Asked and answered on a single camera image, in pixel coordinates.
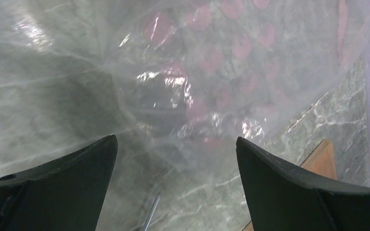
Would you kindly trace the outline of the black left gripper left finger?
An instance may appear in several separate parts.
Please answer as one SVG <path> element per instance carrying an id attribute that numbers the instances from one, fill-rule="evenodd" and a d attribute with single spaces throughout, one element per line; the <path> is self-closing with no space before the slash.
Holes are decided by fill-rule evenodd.
<path id="1" fill-rule="evenodd" d="M 118 151 L 115 135 L 0 178 L 0 231 L 96 229 Z"/>

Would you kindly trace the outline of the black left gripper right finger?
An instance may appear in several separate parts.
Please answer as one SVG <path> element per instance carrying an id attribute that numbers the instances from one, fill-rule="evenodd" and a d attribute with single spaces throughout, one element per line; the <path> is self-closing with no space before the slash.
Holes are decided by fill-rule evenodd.
<path id="1" fill-rule="evenodd" d="M 256 231 L 370 231 L 370 188 L 333 180 L 236 142 L 238 168 Z"/>

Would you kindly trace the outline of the clear zip top bag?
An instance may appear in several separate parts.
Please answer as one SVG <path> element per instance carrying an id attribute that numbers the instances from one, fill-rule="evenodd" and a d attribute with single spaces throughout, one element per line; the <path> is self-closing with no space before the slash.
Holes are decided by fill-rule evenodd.
<path id="1" fill-rule="evenodd" d="M 238 231 L 235 144 L 368 177 L 370 1 L 0 0 L 0 177 L 114 134 L 97 225 Z"/>

